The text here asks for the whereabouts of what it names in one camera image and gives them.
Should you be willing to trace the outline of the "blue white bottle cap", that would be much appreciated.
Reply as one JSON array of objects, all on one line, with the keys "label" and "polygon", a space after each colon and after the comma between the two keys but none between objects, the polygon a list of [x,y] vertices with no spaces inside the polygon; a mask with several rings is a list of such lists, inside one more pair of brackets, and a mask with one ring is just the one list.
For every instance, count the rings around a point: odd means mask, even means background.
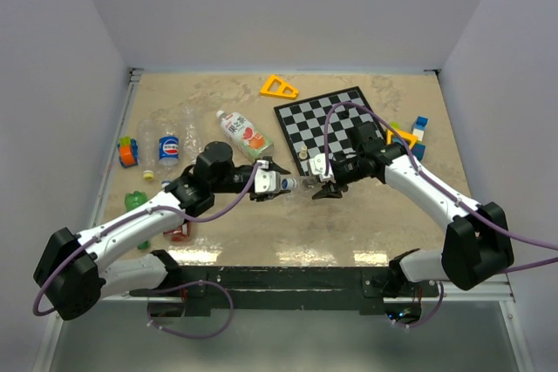
[{"label": "blue white bottle cap", "polygon": [[296,178],[288,177],[283,178],[281,182],[281,188],[285,191],[293,191],[298,188],[298,181]]}]

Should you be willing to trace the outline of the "clear Pocari bottle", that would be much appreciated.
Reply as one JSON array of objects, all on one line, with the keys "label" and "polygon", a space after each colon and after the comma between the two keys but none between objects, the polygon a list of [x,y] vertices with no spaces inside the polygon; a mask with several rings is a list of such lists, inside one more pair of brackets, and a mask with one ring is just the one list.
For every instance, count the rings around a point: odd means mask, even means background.
[{"label": "clear Pocari bottle", "polygon": [[323,183],[318,177],[300,176],[296,179],[296,190],[299,193],[316,193],[323,187]]}]

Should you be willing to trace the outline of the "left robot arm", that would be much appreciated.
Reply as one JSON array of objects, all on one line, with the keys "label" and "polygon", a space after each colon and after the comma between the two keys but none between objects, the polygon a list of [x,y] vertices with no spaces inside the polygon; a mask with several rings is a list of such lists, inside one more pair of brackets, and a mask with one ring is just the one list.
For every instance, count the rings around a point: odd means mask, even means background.
[{"label": "left robot arm", "polygon": [[143,289],[174,294],[180,287],[180,269],[168,253],[152,251],[134,260],[122,260],[122,255],[159,233],[216,220],[231,211],[233,204],[214,215],[204,214],[217,193],[232,193],[236,202],[245,196],[272,199],[281,193],[285,174],[271,157],[236,166],[230,145],[209,143],[194,164],[146,203],[79,233],[56,231],[33,275],[39,287],[33,314],[56,312],[69,321],[109,296]]}]

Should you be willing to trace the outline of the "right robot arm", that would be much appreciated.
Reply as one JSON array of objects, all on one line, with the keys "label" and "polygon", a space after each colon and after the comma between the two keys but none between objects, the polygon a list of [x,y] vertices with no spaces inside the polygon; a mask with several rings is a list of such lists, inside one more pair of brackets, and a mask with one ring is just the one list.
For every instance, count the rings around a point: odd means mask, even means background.
[{"label": "right robot arm", "polygon": [[469,290],[514,264],[507,219],[493,202],[481,205],[427,171],[400,143],[387,144],[371,123],[348,131],[355,154],[335,159],[320,153],[309,160],[310,173],[323,182],[315,199],[340,198],[349,184],[378,179],[426,213],[445,235],[440,250],[414,249],[389,263],[385,289],[407,296],[421,281],[449,281]]}]

